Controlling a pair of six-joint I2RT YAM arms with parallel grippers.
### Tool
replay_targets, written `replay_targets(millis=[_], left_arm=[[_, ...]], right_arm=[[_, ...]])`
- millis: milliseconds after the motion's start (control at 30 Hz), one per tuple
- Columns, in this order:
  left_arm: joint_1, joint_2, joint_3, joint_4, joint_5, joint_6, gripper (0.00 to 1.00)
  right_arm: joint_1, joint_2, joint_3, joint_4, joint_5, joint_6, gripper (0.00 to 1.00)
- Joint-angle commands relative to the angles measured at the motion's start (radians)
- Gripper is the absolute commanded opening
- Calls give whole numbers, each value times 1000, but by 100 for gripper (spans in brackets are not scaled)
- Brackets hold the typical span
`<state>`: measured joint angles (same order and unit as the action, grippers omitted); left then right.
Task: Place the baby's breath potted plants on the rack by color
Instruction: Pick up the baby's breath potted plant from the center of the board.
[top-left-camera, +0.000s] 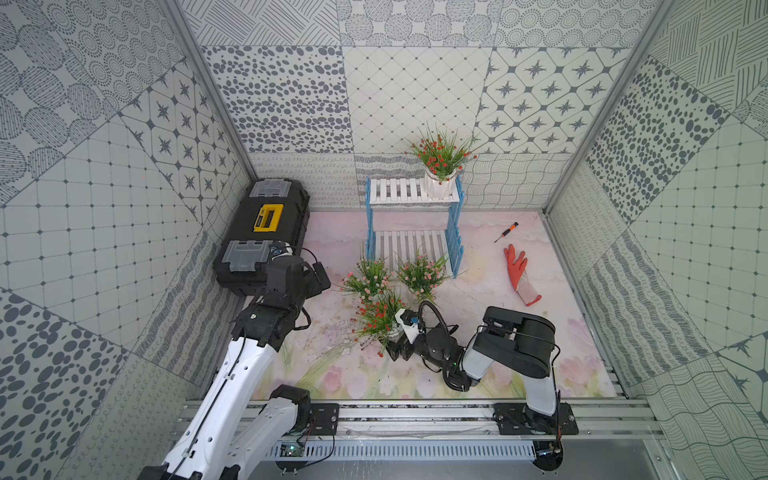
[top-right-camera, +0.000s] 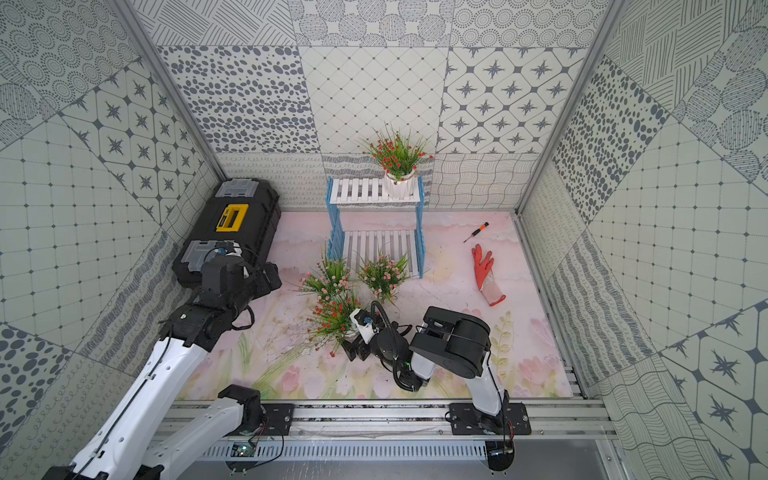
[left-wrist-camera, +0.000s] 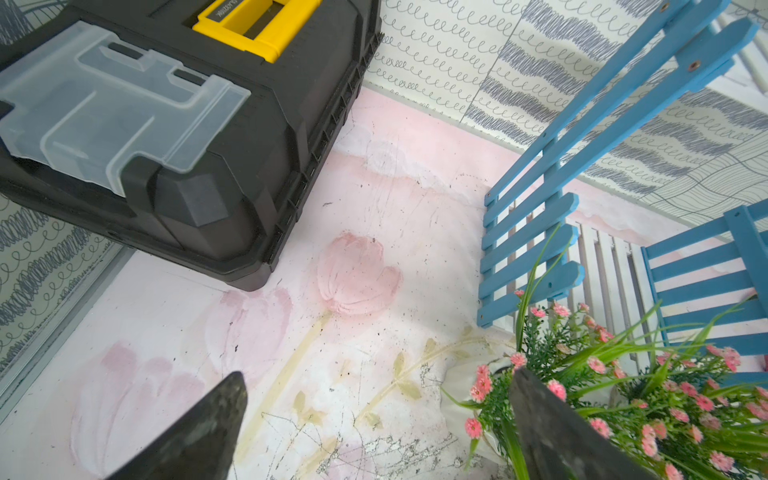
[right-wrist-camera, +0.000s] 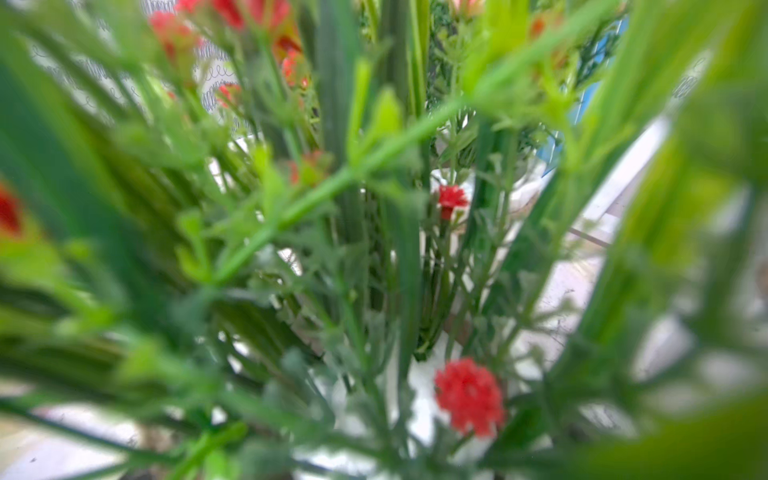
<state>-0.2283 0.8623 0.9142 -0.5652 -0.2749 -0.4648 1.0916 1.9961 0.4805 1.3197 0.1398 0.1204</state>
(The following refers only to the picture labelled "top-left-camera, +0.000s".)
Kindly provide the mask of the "red flower pot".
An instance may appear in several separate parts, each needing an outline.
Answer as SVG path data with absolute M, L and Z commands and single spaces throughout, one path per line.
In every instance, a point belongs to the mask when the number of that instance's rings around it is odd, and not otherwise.
M 433 199 L 446 199 L 456 185 L 465 164 L 477 156 L 472 153 L 475 138 L 463 138 L 457 132 L 438 129 L 420 132 L 418 142 L 411 142 L 409 152 L 424 165 L 424 188 Z
M 396 344 L 403 335 L 396 314 L 404 307 L 399 294 L 392 290 L 383 291 L 364 302 L 358 310 L 353 329 L 355 339 L 363 346 L 378 347 L 379 355 L 384 356 L 387 347 Z

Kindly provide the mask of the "pink flower pot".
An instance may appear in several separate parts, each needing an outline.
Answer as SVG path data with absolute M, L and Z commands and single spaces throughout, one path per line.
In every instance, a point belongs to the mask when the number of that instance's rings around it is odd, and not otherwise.
M 356 264 L 356 270 L 342 280 L 341 290 L 369 302 L 390 290 L 390 276 L 383 260 L 362 259 Z
M 414 260 L 400 262 L 397 268 L 398 280 L 419 301 L 435 301 L 436 289 L 449 277 L 448 257 L 431 260 L 418 255 Z

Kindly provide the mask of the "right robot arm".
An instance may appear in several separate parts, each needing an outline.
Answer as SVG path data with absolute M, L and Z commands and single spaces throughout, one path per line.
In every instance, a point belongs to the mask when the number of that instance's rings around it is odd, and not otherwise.
M 395 333 L 384 341 L 393 360 L 416 355 L 458 392 L 478 385 L 494 364 L 504 366 L 523 379 L 525 421 L 554 426 L 560 404 L 554 360 L 560 348 L 555 342 L 556 327 L 549 320 L 490 306 L 469 343 L 462 346 L 454 337 L 458 327 L 448 324 L 430 301 L 421 302 L 415 310 L 401 308 L 394 319 Z

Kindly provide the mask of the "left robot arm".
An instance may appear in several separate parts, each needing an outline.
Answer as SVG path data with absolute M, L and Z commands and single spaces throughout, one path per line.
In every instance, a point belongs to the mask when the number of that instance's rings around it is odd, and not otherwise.
M 304 302 L 331 282 L 319 261 L 283 254 L 266 264 L 266 281 L 234 321 L 223 363 L 200 409 L 159 466 L 142 479 L 247 479 L 276 442 L 309 419 L 307 390 L 279 386 L 247 428 L 238 428 L 251 396 L 287 336 L 307 314 Z

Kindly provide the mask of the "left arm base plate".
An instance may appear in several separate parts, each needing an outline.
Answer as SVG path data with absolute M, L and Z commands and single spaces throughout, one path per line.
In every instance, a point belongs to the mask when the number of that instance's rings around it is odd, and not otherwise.
M 337 433 L 340 405 L 311 403 L 298 407 L 298 416 L 291 434 L 333 436 Z

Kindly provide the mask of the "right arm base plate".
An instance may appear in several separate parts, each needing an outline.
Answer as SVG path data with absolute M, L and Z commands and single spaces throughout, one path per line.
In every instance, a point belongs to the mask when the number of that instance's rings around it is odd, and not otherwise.
M 579 427 L 568 403 L 559 403 L 557 411 L 547 416 L 526 403 L 497 403 L 492 419 L 500 435 L 577 435 Z

